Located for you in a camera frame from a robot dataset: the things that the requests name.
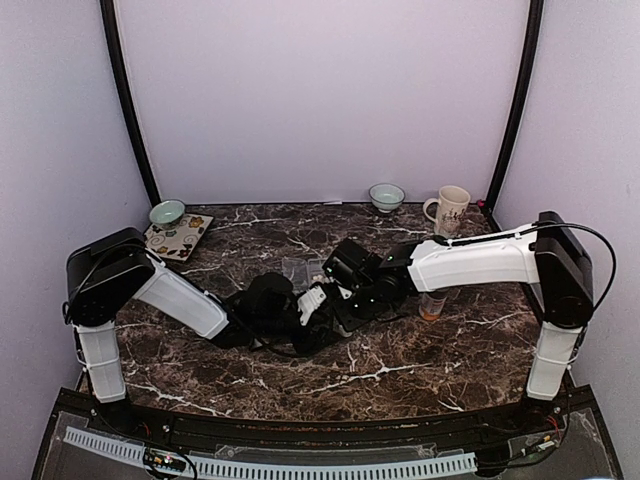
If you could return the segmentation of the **white pill bottle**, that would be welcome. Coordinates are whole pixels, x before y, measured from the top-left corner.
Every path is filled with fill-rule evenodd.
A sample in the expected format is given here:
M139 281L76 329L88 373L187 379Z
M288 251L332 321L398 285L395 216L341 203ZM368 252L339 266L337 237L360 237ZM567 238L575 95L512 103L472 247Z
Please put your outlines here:
M336 331L344 338L349 338L352 335L352 333L345 330L341 324L336 326Z

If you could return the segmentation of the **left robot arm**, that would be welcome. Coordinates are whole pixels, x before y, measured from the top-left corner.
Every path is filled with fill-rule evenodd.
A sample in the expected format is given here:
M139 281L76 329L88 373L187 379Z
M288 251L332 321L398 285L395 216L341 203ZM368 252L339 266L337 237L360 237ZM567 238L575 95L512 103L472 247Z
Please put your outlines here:
M73 251L66 262L68 299L63 317L73 326L101 417L120 436L141 427L140 412L126 401L115 333L118 312L130 301L145 303L219 348L255 343L277 355L288 342L289 358L304 358L332 338L328 295L320 285L295 294L283 275L269 272L227 299L202 290L149 250L140 231L125 228Z

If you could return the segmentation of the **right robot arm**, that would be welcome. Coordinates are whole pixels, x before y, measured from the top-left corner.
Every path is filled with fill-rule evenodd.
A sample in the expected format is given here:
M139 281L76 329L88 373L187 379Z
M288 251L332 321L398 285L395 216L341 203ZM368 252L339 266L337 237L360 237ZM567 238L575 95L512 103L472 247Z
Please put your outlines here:
M549 416L588 323L602 301L594 296L591 258L575 236L587 227L567 223L553 211L532 224L462 239L434 236L400 244L380 257L350 239L323 265L327 277L350 292L351 316L373 317L378 304L451 287L493 283L537 284L543 320L530 369L527 398L510 413L521 434L534 432Z

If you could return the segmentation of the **orange pill bottle grey cap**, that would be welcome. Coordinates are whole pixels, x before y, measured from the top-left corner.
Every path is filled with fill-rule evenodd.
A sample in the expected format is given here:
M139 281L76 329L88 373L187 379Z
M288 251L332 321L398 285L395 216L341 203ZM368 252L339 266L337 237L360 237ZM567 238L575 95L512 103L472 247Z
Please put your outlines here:
M419 314L427 321L435 321L440 318L441 312L447 300L446 291L424 292L420 295Z

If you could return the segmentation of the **clear plastic pill organizer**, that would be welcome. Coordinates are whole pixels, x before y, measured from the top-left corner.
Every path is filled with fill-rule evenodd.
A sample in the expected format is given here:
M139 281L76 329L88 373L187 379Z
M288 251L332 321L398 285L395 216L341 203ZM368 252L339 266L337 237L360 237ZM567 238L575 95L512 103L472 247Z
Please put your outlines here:
M312 284L326 282L327 278L322 266L324 260L320 258L301 259L285 257L281 262L282 274L293 285L295 293L308 289Z

